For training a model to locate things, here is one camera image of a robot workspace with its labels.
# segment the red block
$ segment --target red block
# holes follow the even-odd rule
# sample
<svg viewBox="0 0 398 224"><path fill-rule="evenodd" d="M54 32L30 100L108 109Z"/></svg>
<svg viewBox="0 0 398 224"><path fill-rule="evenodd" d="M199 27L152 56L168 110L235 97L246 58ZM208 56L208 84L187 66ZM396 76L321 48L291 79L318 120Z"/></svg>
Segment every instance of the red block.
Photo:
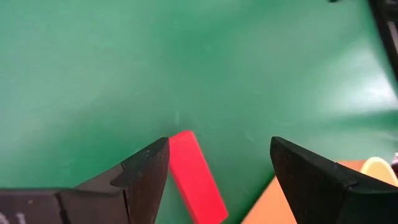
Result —
<svg viewBox="0 0 398 224"><path fill-rule="evenodd" d="M219 224L228 211L192 131L170 138L170 170L196 224Z"/></svg>

